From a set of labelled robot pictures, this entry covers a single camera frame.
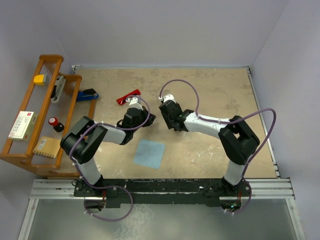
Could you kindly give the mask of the black sunglasses case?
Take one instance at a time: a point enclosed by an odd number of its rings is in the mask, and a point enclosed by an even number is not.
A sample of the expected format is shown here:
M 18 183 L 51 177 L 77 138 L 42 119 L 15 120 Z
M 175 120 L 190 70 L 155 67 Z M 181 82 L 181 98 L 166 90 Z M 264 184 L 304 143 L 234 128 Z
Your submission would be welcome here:
M 159 109 L 168 129 L 169 130 L 172 129 L 174 120 L 171 117 L 171 110 L 166 105 L 163 105 L 163 104 L 159 106 Z

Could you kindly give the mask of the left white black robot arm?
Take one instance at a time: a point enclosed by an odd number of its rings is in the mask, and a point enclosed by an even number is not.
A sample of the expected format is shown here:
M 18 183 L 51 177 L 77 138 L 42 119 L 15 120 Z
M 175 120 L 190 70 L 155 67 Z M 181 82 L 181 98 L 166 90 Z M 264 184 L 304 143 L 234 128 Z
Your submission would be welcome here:
M 102 142 L 126 145 L 141 127 L 149 127 L 156 116 L 144 106 L 139 109 L 130 107 L 115 126 L 96 123 L 84 116 L 62 137 L 60 147 L 75 164 L 76 169 L 87 183 L 85 190 L 91 196 L 103 191 L 103 176 L 97 169 L 94 155 Z

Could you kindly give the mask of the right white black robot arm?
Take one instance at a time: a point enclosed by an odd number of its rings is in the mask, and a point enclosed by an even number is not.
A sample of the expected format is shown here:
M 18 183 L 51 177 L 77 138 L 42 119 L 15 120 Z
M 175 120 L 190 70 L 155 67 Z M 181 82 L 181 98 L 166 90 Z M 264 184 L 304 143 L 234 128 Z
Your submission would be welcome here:
M 197 132 L 220 140 L 229 159 L 222 190 L 228 196 L 235 195 L 240 190 L 245 165 L 260 144 L 249 125 L 244 120 L 231 124 L 241 118 L 237 115 L 230 120 L 224 119 L 225 123 L 214 117 L 209 121 L 202 120 L 195 111 L 182 110 L 174 99 L 162 100 L 159 109 L 168 129 Z

